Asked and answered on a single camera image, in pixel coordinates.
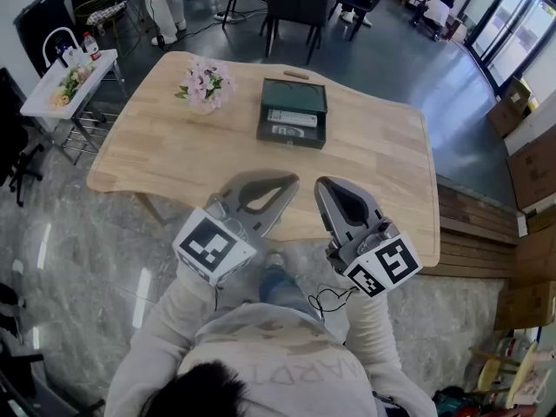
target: bottle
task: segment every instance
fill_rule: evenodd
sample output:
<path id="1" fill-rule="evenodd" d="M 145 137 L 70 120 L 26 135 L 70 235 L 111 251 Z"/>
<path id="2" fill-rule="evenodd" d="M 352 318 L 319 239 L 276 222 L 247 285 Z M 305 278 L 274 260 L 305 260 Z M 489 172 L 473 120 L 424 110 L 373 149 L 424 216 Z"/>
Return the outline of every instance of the bottle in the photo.
<path id="1" fill-rule="evenodd" d="M 89 32 L 83 34 L 83 37 L 85 38 L 84 41 L 85 49 L 87 50 L 87 53 L 90 55 L 90 58 L 93 59 L 93 61 L 95 61 L 102 54 L 101 51 L 98 49 L 98 44 L 96 43 L 96 40 L 91 34 L 89 34 Z"/>

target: gray floor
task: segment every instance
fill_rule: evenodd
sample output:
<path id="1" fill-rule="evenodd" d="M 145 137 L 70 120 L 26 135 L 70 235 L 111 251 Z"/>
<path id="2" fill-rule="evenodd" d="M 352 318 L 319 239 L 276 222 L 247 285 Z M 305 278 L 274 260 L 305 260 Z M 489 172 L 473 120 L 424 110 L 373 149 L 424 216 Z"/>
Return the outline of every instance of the gray floor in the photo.
<path id="1" fill-rule="evenodd" d="M 205 26 L 214 6 L 221 9 L 222 2 L 190 3 L 189 31 Z M 437 171 L 512 205 L 503 145 L 482 118 L 493 104 L 492 93 L 472 60 L 457 45 L 433 43 L 410 28 L 409 15 L 394 1 L 385 0 L 371 18 L 374 27 L 361 29 L 353 43 L 342 38 L 346 26 L 334 20 L 309 68 L 368 94 L 421 108 L 427 115 Z M 214 27 L 176 48 L 221 59 L 261 61 L 260 23 L 257 16 L 226 32 Z M 301 66 L 307 53 L 306 32 L 283 23 L 281 38 L 265 62 Z M 143 39 L 122 60 L 130 90 L 161 54 Z M 116 100 L 117 89 L 110 85 L 100 96 Z M 106 395 L 129 350 L 137 305 L 147 314 L 175 278 L 171 241 L 189 212 L 156 199 L 169 222 L 159 228 L 129 195 L 101 195 L 87 189 L 92 160 L 83 156 L 72 167 L 55 150 L 46 152 L 37 163 L 44 179 L 26 183 L 23 209 L 8 189 L 0 191 L 0 281 L 28 302 L 22 313 L 25 347 L 18 351 L 37 346 L 45 354 L 50 380 L 85 403 Z M 324 245 L 303 242 L 284 248 L 307 294 L 314 293 L 316 280 L 331 273 Z M 11 268 L 23 268 L 23 274 Z M 138 298 L 144 268 L 152 282 L 146 297 Z M 495 340 L 493 318 L 501 287 L 501 281 L 415 276 L 389 294 L 407 375 L 430 394 L 450 384 L 471 387 L 467 347 Z"/>

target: marble floor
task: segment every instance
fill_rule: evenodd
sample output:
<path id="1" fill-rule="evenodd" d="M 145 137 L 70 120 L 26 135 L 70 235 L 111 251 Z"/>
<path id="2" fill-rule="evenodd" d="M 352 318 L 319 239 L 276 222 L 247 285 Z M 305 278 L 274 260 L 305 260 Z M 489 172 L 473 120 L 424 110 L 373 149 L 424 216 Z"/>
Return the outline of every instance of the marble floor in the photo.
<path id="1" fill-rule="evenodd" d="M 21 315 L 24 347 L 6 338 L 19 354 L 43 353 L 49 381 L 91 403 L 106 396 L 131 336 L 175 278 L 171 241 L 189 208 L 156 198 L 168 222 L 160 228 L 129 195 L 87 188 L 93 156 L 82 156 L 75 167 L 53 149 L 42 158 L 37 167 L 44 179 L 26 184 L 24 208 L 9 190 L 0 191 L 0 282 L 28 303 Z M 308 295 L 332 274 L 325 245 L 293 242 L 282 248 Z M 138 296 L 142 276 L 150 283 Z M 501 287 L 502 281 L 417 275 L 391 292 L 391 319 L 407 375 L 430 394 L 466 384 L 467 348 L 495 338 Z M 225 287 L 224 301 L 233 292 Z"/>

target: flower bouquet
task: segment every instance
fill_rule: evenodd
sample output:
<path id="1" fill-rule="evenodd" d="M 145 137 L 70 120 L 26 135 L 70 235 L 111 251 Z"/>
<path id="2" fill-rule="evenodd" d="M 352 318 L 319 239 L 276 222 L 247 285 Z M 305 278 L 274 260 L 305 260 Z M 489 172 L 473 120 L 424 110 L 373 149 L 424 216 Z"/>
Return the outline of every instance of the flower bouquet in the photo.
<path id="1" fill-rule="evenodd" d="M 228 100 L 235 82 L 224 63 L 196 57 L 189 62 L 180 89 L 176 97 L 188 101 L 197 114 L 208 114 Z"/>
<path id="2" fill-rule="evenodd" d="M 93 73 L 94 67 L 80 66 L 69 69 L 68 75 L 62 80 L 60 86 L 50 96 L 50 105 L 54 108 L 63 108 L 76 95 L 85 81 Z"/>

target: blue jeans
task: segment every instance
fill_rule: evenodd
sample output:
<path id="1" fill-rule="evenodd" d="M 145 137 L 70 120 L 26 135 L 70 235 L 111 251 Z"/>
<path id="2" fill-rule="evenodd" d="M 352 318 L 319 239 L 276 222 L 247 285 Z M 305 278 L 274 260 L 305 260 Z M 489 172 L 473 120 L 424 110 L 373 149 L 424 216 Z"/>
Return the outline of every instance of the blue jeans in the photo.
<path id="1" fill-rule="evenodd" d="M 266 269 L 259 286 L 259 301 L 282 306 L 283 308 L 295 309 L 317 321 L 321 320 L 321 317 L 313 306 L 309 304 L 307 297 L 302 293 L 294 278 L 288 275 L 280 266 L 270 266 Z M 210 316 L 208 321 L 220 318 L 231 310 L 233 308 L 219 309 Z"/>

